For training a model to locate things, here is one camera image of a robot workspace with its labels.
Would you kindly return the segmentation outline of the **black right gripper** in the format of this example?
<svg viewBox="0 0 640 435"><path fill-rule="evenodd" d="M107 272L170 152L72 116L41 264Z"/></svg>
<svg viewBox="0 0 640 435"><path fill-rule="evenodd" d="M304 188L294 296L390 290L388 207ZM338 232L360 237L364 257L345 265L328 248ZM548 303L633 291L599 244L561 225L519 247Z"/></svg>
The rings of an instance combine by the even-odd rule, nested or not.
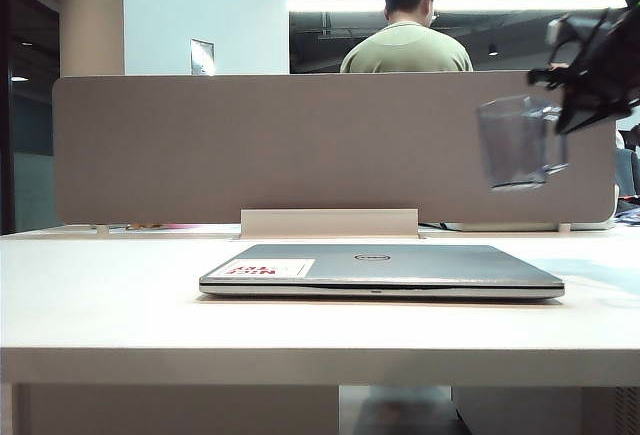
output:
<svg viewBox="0 0 640 435"><path fill-rule="evenodd" d="M639 3L599 41L589 42L570 68L556 134L629 117L639 104ZM529 71L530 85L560 86L569 78L569 68Z"/></svg>

